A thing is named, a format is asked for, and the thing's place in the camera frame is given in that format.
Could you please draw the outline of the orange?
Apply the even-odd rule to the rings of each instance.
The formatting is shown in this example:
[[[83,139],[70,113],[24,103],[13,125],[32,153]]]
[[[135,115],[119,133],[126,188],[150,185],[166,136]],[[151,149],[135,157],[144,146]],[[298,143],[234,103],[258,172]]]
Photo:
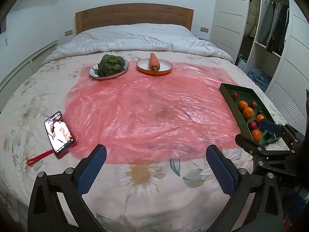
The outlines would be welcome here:
[[[259,131],[258,129],[254,129],[251,131],[251,135],[254,141],[259,142],[261,141],[262,138],[262,134],[261,131]]]
[[[242,115],[246,120],[253,118],[254,114],[254,110],[251,107],[245,108],[242,112]]]
[[[265,117],[262,115],[262,114],[258,114],[257,116],[256,116],[256,122],[260,122],[261,120],[263,120],[263,119],[265,119]]]
[[[246,101],[238,102],[238,109],[242,112],[245,108],[248,107],[248,103]]]

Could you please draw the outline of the white drawer cabinet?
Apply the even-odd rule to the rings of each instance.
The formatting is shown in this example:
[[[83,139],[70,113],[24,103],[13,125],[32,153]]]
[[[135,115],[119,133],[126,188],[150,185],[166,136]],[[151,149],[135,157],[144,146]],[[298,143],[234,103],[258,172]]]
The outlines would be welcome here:
[[[210,42],[228,53],[234,64],[244,37],[249,0],[216,0]]]

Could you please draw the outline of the pink plastic sheet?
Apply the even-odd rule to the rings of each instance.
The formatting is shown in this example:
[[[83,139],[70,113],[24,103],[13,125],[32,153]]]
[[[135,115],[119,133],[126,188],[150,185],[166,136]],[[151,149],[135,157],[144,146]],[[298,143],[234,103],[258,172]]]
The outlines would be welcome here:
[[[175,62],[163,76],[146,75],[131,62],[110,80],[81,68],[66,96],[64,119],[76,139],[72,156],[104,145],[109,164],[196,159],[209,145],[235,149],[240,129],[219,91],[234,80],[222,68]]]

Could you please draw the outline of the white plastic bag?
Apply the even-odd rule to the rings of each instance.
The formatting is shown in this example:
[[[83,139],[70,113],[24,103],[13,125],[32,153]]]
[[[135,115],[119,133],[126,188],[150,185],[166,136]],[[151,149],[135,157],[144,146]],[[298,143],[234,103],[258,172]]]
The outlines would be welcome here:
[[[245,70],[247,66],[247,60],[243,57],[242,54],[239,54],[236,61],[236,66],[241,69],[242,71]]]

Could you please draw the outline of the orange rimmed plate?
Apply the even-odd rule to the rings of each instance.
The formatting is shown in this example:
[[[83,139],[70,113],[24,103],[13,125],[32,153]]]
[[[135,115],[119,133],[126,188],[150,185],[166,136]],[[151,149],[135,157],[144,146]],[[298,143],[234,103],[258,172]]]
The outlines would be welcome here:
[[[163,59],[151,61],[150,58],[141,59],[136,64],[137,69],[147,75],[161,76],[169,74],[173,65]]]

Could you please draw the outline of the white duvet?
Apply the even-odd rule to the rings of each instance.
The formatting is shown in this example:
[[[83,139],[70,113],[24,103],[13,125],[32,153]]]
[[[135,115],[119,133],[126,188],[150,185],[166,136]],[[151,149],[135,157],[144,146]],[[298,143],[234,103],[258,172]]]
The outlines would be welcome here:
[[[224,50],[197,38],[181,25],[140,23],[93,28],[79,33],[68,43],[55,49],[43,64],[96,52],[166,51],[205,57],[218,57],[233,62]]]

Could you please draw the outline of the carrot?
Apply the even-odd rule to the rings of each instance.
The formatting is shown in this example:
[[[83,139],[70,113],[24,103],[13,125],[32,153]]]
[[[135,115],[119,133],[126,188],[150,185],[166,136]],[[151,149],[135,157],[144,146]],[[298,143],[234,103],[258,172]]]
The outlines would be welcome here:
[[[160,69],[160,62],[154,53],[150,53],[149,69],[153,72],[158,72]]]

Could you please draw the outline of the green leafy vegetable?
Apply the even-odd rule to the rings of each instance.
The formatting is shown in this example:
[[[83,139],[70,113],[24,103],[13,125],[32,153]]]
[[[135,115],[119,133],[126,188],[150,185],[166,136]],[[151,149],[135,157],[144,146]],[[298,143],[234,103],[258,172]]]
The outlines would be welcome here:
[[[104,55],[94,73],[99,77],[108,77],[118,74],[125,69],[125,60],[116,55]]]

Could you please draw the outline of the wooden headboard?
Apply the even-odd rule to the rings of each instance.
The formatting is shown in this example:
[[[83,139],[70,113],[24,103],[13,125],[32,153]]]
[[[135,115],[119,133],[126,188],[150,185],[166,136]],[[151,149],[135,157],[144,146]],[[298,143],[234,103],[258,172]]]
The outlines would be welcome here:
[[[115,4],[76,13],[76,33],[118,25],[140,23],[180,25],[192,28],[194,10],[173,5],[152,3]]]

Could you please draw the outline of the white slatted door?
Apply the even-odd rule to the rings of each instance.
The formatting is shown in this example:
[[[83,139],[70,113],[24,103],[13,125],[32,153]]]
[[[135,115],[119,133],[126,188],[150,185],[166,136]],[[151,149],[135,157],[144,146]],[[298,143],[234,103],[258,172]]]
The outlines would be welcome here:
[[[305,115],[280,84],[277,82],[273,83],[268,92],[268,98],[270,98],[289,125],[303,135],[306,133],[307,121]]]

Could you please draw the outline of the green rectangular tray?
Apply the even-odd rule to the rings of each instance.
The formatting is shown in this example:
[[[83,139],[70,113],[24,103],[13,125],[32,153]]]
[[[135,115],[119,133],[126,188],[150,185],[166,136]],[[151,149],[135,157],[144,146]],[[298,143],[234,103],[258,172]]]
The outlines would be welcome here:
[[[280,136],[260,127],[261,120],[268,120],[271,123],[274,123],[274,120],[253,89],[222,83],[219,90],[246,138],[263,146],[280,139]]]

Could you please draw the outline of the white wardrobe shelving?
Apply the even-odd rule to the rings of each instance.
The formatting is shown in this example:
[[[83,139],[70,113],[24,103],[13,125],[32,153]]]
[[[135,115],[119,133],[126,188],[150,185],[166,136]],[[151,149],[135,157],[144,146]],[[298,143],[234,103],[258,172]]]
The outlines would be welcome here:
[[[294,0],[250,0],[237,66],[245,73],[260,69],[272,78],[266,94],[277,100],[282,90],[303,109],[308,90],[308,21]]]

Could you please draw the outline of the hanging dark clothes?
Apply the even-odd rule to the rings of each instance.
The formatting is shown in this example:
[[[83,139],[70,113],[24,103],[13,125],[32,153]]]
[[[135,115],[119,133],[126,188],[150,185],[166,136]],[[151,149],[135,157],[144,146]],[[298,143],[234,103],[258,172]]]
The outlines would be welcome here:
[[[268,52],[283,53],[285,35],[289,24],[290,8],[286,3],[270,0],[258,32],[258,42]]]

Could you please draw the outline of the smartphone red case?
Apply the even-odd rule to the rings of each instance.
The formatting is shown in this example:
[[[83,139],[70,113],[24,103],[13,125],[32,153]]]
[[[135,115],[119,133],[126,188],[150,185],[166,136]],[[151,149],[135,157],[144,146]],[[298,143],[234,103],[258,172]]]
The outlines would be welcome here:
[[[44,122],[45,129],[54,152],[60,159],[76,145],[76,139],[63,120],[61,112],[56,112]]]

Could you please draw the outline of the floral bed cover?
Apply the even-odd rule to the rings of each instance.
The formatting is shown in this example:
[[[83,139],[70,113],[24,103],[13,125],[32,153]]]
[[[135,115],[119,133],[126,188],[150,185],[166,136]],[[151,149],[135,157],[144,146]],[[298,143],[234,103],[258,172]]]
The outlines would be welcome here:
[[[117,55],[129,64],[137,64],[150,53],[132,50],[119,51]],[[20,85],[1,111],[1,200],[23,229],[27,229],[28,206],[37,174],[62,173],[82,159],[70,153],[74,146],[58,159],[44,122],[58,111],[65,122],[66,96],[77,83],[82,66],[92,67],[102,57],[102,53],[93,53],[44,64]],[[157,57],[172,65],[179,62],[224,69],[234,80],[233,85],[255,91],[276,123],[286,122],[265,93],[229,61],[173,52],[158,52]],[[252,170],[251,156],[238,146],[221,151],[237,167]],[[83,198],[108,231],[203,231],[229,199],[221,191],[205,154],[185,160],[125,164],[106,161]]]

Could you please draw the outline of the white plate blue rim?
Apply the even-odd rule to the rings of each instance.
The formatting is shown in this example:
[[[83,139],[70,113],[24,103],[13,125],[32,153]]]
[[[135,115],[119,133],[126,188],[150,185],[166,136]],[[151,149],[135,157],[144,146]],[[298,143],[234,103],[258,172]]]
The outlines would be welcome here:
[[[118,62],[117,64],[96,64],[89,70],[89,75],[97,80],[108,80],[124,74],[129,68],[129,62]]]

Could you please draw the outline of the blue towel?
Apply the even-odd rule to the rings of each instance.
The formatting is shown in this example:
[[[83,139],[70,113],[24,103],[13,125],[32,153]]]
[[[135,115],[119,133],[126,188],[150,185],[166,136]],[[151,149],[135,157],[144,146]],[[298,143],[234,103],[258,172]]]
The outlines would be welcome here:
[[[255,85],[257,85],[264,93],[266,92],[272,79],[270,76],[261,69],[253,69],[249,71],[247,75]]]

